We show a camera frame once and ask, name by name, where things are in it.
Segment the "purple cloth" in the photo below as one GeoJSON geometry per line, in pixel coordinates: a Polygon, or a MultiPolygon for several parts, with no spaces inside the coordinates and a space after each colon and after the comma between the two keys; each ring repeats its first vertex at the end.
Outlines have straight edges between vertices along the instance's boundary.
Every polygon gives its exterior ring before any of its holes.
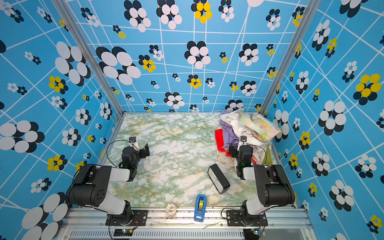
{"type": "Polygon", "coordinates": [[[223,141],[224,141],[223,148],[227,150],[230,148],[230,146],[237,147],[239,144],[240,138],[234,133],[233,127],[222,120],[220,120],[220,124],[223,130],[223,141]]]}

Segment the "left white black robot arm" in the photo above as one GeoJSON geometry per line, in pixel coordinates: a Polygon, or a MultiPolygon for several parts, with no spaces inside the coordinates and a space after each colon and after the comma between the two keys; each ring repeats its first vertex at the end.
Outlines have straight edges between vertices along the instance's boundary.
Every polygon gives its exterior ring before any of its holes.
{"type": "Polygon", "coordinates": [[[129,201],[113,196],[108,192],[108,187],[111,183],[132,182],[137,175],[140,160],[149,156],[149,145],[138,149],[135,142],[123,149],[122,161],[116,167],[95,164],[80,167],[67,190],[67,203],[106,213],[105,225],[108,227],[144,226],[148,211],[133,210],[129,201]]]}

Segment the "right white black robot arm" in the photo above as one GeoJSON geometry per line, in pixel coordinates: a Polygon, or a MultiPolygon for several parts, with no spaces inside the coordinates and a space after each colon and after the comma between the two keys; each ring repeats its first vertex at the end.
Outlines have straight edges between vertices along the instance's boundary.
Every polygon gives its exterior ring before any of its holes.
{"type": "Polygon", "coordinates": [[[255,181],[257,195],[244,201],[239,210],[226,212],[230,227],[266,227],[268,210],[295,202],[295,193],[283,166],[252,165],[253,150],[248,145],[239,147],[236,171],[241,180],[255,181]]]}

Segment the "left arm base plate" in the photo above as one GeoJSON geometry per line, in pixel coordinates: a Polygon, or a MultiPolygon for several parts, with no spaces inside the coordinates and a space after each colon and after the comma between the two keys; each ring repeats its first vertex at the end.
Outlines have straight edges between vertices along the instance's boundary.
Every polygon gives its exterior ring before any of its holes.
{"type": "Polygon", "coordinates": [[[121,215],[107,214],[105,225],[110,227],[124,227],[132,226],[139,227],[145,226],[148,218],[148,210],[130,210],[121,215]]]}

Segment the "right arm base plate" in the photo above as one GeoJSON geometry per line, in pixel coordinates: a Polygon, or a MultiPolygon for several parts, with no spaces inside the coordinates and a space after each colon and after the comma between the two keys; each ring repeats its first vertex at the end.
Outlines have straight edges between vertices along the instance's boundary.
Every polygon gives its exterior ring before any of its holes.
{"type": "Polygon", "coordinates": [[[268,221],[265,214],[262,215],[249,215],[240,210],[226,210],[224,219],[227,221],[229,227],[267,227],[268,221]]]}

